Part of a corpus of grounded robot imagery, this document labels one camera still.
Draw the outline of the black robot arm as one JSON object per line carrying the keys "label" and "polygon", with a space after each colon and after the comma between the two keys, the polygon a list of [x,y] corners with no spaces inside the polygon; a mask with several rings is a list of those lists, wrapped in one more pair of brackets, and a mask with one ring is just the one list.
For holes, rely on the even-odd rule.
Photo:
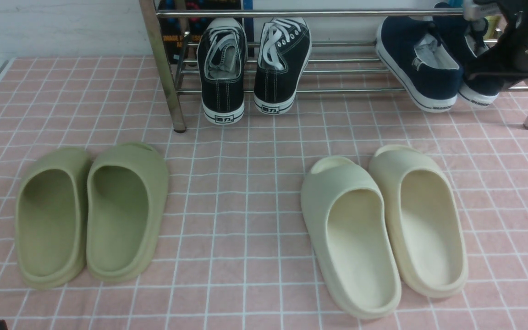
{"label": "black robot arm", "polygon": [[465,0],[464,18],[476,20],[500,12],[507,26],[496,44],[464,67],[467,79],[494,77],[503,89],[528,79],[528,0]]}

